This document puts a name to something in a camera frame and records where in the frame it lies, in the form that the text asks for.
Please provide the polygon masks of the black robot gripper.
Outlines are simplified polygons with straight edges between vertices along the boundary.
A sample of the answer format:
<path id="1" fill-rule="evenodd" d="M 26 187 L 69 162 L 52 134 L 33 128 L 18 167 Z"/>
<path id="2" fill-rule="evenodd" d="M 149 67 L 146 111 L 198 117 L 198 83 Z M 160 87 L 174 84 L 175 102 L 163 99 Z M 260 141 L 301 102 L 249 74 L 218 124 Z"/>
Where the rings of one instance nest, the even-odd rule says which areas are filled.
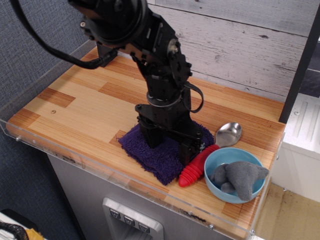
<path id="1" fill-rule="evenodd" d="M 183 166 L 203 150 L 203 131 L 190 113 L 197 113 L 203 107 L 191 109 L 191 90 L 201 97 L 202 91 L 196 86 L 184 86 L 172 101 L 164 102 L 147 96 L 148 104 L 137 104 L 140 131 L 150 148 L 160 145 L 167 136 L 179 143 L 179 158 Z"/>

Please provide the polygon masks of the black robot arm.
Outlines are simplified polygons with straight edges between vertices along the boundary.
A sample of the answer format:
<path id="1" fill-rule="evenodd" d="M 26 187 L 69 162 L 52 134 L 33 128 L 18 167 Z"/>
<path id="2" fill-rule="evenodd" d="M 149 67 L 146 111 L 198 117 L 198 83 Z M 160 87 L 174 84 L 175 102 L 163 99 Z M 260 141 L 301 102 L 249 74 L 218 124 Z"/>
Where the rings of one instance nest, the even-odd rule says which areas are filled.
<path id="1" fill-rule="evenodd" d="M 83 15 L 81 28 L 113 53 L 131 56 L 147 84 L 147 104 L 138 104 L 140 131 L 150 148 L 167 136 L 178 142 L 183 165 L 203 148 L 203 131 L 193 122 L 188 79 L 191 64 L 181 52 L 173 28 L 145 0 L 72 0 Z"/>

